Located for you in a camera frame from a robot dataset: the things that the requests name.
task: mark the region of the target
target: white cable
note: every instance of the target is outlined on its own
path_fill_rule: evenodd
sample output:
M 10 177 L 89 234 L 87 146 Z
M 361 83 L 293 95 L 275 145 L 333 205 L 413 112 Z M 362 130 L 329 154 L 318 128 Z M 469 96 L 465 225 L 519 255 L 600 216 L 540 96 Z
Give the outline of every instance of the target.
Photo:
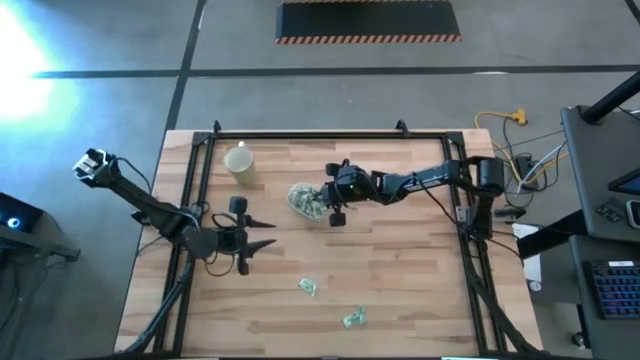
M 560 151 L 560 149 L 562 149 L 562 146 L 563 146 L 563 145 L 564 145 L 564 144 L 559 145 L 557 148 L 555 148 L 555 149 L 551 150 L 551 152 L 550 152 L 550 153 L 548 153 L 547 155 L 545 155 L 545 156 L 542 158 L 542 160 L 538 161 L 538 162 L 536 163 L 536 165 L 535 165 L 533 168 L 531 168 L 531 170 L 527 173 L 527 175 L 526 175 L 524 178 L 522 178 L 522 181 L 520 181 L 520 183 L 518 184 L 518 188 L 516 189 L 516 194 L 519 194 L 519 193 L 520 193 L 520 190 L 522 190 L 522 185 L 524 185 L 524 184 L 527 182 L 527 180 L 529 179 L 529 177 L 530 177 L 530 176 L 535 172 L 536 168 L 537 168 L 538 166 L 540 166 L 540 165 L 544 164 L 544 162 L 545 162 L 545 160 L 547 160 L 547 158 L 549 158 L 549 157 L 553 156 L 553 154 L 555 154 L 556 152 Z

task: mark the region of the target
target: plastic debris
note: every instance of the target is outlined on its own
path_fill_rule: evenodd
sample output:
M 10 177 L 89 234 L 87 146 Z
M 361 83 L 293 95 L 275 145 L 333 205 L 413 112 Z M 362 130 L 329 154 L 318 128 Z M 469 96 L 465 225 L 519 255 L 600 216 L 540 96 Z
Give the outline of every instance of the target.
M 319 194 L 320 192 L 313 185 L 295 184 L 289 190 L 287 201 L 300 214 L 311 220 L 320 221 L 327 213 L 327 207 L 319 199 Z
M 359 305 L 358 310 L 342 319 L 345 328 L 351 329 L 353 325 L 364 325 L 367 323 L 367 313 L 364 305 Z
M 316 283 L 313 280 L 306 277 L 302 278 L 298 283 L 298 287 L 307 294 L 316 296 Z

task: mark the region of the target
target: power strip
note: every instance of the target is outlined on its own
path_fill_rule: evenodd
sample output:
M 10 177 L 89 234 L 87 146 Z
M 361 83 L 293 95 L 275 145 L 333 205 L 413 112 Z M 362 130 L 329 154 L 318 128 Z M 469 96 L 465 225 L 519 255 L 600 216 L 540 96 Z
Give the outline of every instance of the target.
M 524 177 L 527 176 L 531 169 L 533 169 L 533 167 L 536 165 L 531 157 L 527 155 L 520 155 L 516 157 L 514 159 L 514 164 L 516 165 L 516 170 L 518 171 L 520 179 L 524 179 Z M 534 180 L 531 183 L 523 184 L 522 188 L 531 191 L 538 190 L 538 179 Z

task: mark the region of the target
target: yellow cable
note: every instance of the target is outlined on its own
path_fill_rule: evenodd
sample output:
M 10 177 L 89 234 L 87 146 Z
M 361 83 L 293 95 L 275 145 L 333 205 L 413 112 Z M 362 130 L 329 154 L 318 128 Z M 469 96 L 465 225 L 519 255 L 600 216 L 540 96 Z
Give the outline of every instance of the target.
M 569 153 L 564 153 L 564 154 L 562 154 L 562 155 L 558 156 L 558 159 L 557 159 L 557 160 L 558 160 L 558 161 L 560 161 L 560 160 L 562 160 L 562 159 L 566 158 L 566 157 L 567 157 L 567 155 L 569 155 Z M 540 177 L 540 175 L 542 175 L 542 173 L 544 173 L 544 171 L 545 171 L 549 166 L 553 165 L 555 162 L 556 162 L 556 159 L 553 159 L 553 160 L 549 161 L 548 163 L 544 164 L 544 165 L 542 166 L 542 168 L 540 169 L 540 171 L 538 171 L 538 173 L 537 173 L 534 177 L 532 177 L 531 179 L 527 180 L 527 181 L 525 182 L 525 184 L 531 184 L 532 182 L 534 182 L 538 177 Z
M 473 123 L 476 125 L 476 129 L 480 129 L 480 124 L 478 124 L 478 118 L 480 118 L 480 116 L 482 116 L 482 115 L 493 115 L 493 116 L 499 116 L 499 117 L 503 117 L 503 118 L 513 119 L 513 115 L 512 114 L 504 114 L 504 113 L 498 113 L 498 112 L 492 112 L 492 111 L 479 112 L 479 113 L 476 114 L 476 117 L 473 119 Z M 518 183 L 520 183 L 522 181 L 522 179 L 520 179 L 520 175 L 518 175 L 518 171 L 516 170 L 516 166 L 514 165 L 513 160 L 511 159 L 511 156 L 509 156 L 509 154 L 507 154 L 507 152 L 504 151 L 502 145 L 498 144 L 497 142 L 495 142 L 493 140 L 491 141 L 491 143 L 498 150 L 502 151 L 502 153 L 504 154 L 505 158 L 507 159 L 507 162 L 511 166 L 511 170 L 513 170 L 513 176 L 516 178 Z
M 480 124 L 478 124 L 478 119 L 480 118 L 480 116 L 483 115 L 493 115 L 493 116 L 499 116 L 502 118 L 508 118 L 511 120 L 516 120 L 515 119 L 515 114 L 505 114 L 505 113 L 499 113 L 499 112 L 493 112 L 493 111 L 482 111 L 476 114 L 475 118 L 473 119 L 473 123 L 476 126 L 476 129 L 480 129 Z M 497 150 L 500 150 L 502 152 L 502 154 L 504 155 L 504 157 L 507 159 L 507 162 L 509 163 L 511 170 L 513 170 L 513 176 L 515 177 L 515 179 L 518 181 L 518 183 L 522 182 L 522 179 L 520 179 L 520 175 L 518 174 L 518 171 L 516 170 L 516 166 L 513 163 L 513 159 L 511 159 L 511 156 L 509 156 L 509 154 L 504 151 L 504 146 L 500 145 L 499 143 L 497 143 L 496 141 L 491 141 L 491 143 L 493 144 L 493 146 L 495 146 L 497 148 Z M 560 156 L 558 156 L 557 159 L 553 159 L 549 162 L 547 162 L 546 164 L 544 164 L 542 166 L 542 168 L 540 169 L 540 171 L 538 171 L 538 173 L 532 177 L 531 179 L 527 180 L 525 182 L 525 184 L 531 184 L 533 183 L 540 175 L 542 175 L 544 173 L 544 171 L 551 165 L 553 165 L 556 161 L 560 161 L 562 159 L 564 159 L 565 157 L 567 157 L 567 155 L 569 155 L 569 153 L 564 153 Z

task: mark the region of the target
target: clear plastic container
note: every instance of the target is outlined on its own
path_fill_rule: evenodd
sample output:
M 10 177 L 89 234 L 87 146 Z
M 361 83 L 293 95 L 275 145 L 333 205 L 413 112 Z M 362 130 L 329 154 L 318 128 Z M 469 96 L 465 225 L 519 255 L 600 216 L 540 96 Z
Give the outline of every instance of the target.
M 300 215 L 313 221 L 320 221 L 327 213 L 327 207 L 321 201 L 312 199 L 313 193 L 318 192 L 319 190 L 311 184 L 298 183 L 289 190 L 287 202 Z

